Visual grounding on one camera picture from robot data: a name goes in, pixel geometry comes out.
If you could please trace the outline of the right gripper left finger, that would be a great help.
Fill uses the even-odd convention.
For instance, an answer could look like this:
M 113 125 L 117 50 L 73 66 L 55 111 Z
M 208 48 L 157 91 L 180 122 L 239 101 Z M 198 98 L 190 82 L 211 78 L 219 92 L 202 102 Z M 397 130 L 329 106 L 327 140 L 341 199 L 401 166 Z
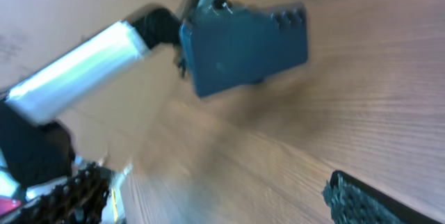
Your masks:
M 10 224 L 100 223 L 110 195 L 110 178 L 90 163 L 46 195 L 6 214 Z

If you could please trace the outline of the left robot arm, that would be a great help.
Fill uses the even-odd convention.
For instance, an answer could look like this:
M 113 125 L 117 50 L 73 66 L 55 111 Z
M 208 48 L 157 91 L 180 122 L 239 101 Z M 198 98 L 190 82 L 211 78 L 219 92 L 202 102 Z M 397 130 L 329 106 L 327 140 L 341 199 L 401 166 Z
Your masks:
M 162 6 L 121 19 L 1 96 L 1 155 L 22 188 L 72 174 L 70 132 L 57 121 L 68 108 L 143 60 L 158 45 L 179 45 L 181 20 Z

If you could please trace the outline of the Samsung Galaxy smartphone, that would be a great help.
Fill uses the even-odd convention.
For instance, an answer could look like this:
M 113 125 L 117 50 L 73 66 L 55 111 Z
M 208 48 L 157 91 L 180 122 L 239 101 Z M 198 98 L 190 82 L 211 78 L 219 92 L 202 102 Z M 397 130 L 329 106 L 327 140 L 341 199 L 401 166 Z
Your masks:
M 309 58 L 302 2 L 262 8 L 230 0 L 189 0 L 179 37 L 198 97 L 259 83 Z

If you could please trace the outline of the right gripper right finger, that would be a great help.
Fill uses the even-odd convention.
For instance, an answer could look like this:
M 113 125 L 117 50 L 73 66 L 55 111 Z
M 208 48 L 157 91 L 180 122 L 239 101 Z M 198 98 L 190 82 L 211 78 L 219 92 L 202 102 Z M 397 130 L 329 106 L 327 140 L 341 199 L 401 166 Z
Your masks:
M 332 173 L 322 195 L 336 224 L 439 224 L 341 170 Z

